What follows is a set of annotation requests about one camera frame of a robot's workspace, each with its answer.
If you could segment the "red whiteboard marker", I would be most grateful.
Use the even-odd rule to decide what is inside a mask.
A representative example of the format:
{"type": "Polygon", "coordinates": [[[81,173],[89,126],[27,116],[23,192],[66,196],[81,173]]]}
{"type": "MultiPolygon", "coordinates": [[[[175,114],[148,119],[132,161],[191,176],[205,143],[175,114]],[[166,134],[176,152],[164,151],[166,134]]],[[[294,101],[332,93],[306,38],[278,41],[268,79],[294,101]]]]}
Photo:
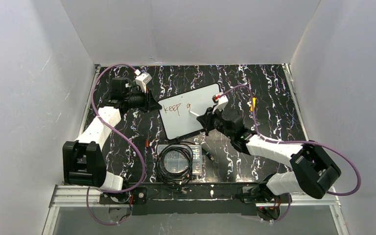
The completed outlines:
{"type": "Polygon", "coordinates": [[[195,115],[196,117],[200,116],[199,114],[193,112],[193,111],[189,111],[191,114],[195,115]]]}

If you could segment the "small white whiteboard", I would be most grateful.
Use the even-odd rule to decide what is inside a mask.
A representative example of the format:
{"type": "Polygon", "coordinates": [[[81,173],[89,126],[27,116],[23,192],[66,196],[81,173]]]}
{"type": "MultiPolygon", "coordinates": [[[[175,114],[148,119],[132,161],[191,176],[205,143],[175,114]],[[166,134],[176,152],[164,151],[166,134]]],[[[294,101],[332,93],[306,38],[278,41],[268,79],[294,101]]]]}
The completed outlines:
{"type": "Polygon", "coordinates": [[[203,115],[214,105],[212,97],[219,92],[219,85],[214,83],[159,100],[166,138],[172,140],[201,130],[202,125],[189,111],[203,115]]]}

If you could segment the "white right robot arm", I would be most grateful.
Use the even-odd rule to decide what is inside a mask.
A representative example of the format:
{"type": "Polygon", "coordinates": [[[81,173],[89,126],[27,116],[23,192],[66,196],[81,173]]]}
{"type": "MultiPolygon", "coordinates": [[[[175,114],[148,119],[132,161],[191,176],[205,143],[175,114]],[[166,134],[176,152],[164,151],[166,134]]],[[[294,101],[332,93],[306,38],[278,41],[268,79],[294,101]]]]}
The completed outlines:
{"type": "Polygon", "coordinates": [[[291,172],[267,176],[244,197],[269,201],[286,193],[305,193],[321,199],[341,176],[341,170],[327,152],[314,142],[310,144],[280,144],[265,141],[256,132],[245,127],[242,118],[226,120],[222,112],[208,108],[203,115],[197,115],[206,134],[217,130],[228,137],[231,146],[240,153],[262,156],[292,168],[291,172]]]}

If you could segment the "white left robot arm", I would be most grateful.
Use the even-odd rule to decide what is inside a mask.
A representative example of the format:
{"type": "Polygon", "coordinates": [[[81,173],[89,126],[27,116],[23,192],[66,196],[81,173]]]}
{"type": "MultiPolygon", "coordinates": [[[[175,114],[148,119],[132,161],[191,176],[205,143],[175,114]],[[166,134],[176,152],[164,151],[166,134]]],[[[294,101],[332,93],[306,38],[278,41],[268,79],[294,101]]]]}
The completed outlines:
{"type": "Polygon", "coordinates": [[[124,179],[107,171],[101,150],[112,128],[127,111],[140,109],[149,113],[162,108],[146,87],[151,80],[152,76],[146,72],[136,77],[135,85],[124,77],[112,80],[110,93],[88,128],[76,140],[63,145],[65,183],[107,191],[122,190],[124,179]]]}

